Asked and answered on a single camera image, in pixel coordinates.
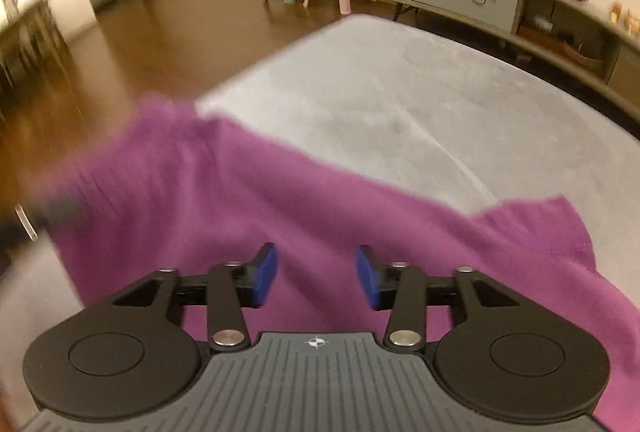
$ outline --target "gray ribbed plate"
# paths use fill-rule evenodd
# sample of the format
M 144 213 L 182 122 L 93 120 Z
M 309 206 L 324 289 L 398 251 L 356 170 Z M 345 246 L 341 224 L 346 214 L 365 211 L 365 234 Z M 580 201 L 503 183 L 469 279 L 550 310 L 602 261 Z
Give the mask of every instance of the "gray ribbed plate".
M 176 401 L 118 423 L 44 411 L 27 432 L 602 432 L 588 416 L 554 425 L 501 423 L 460 405 L 418 356 L 380 348 L 370 333 L 265 333 L 219 354 Z

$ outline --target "black device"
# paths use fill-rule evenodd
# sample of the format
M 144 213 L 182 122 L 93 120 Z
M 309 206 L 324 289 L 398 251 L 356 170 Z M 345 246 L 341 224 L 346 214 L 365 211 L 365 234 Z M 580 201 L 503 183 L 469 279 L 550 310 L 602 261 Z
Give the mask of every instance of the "black device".
M 479 271 L 429 277 L 361 247 L 367 301 L 390 310 L 381 342 L 263 332 L 252 344 L 241 308 L 265 302 L 276 263 L 267 243 L 203 276 L 155 271 L 53 327 L 24 358 L 42 409 L 25 430 L 606 430 L 590 415 L 609 378 L 602 345 Z M 187 305 L 206 305 L 208 342 L 180 328 Z M 450 308 L 438 342 L 428 305 Z

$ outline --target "metal screw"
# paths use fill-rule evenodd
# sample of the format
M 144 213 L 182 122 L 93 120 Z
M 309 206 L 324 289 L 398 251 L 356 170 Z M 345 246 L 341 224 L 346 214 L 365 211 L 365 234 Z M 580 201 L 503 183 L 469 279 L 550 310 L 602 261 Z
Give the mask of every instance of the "metal screw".
M 389 340 L 396 346 L 411 347 L 420 342 L 420 335 L 415 331 L 409 329 L 403 329 L 400 331 L 394 331 L 389 335 Z
M 219 346 L 232 347 L 242 343 L 244 334 L 237 329 L 223 329 L 215 333 L 212 338 Z

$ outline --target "brown floor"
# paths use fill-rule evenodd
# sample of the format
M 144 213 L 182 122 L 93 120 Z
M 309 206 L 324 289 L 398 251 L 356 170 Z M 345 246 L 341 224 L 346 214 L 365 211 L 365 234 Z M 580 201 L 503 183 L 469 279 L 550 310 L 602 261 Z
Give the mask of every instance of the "brown floor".
M 391 18 L 393 6 L 352 0 L 354 12 Z M 195 99 L 247 66 L 340 18 L 337 0 L 126 0 L 53 66 L 17 80 L 2 101 L 0 209 L 34 176 L 120 128 L 145 94 Z

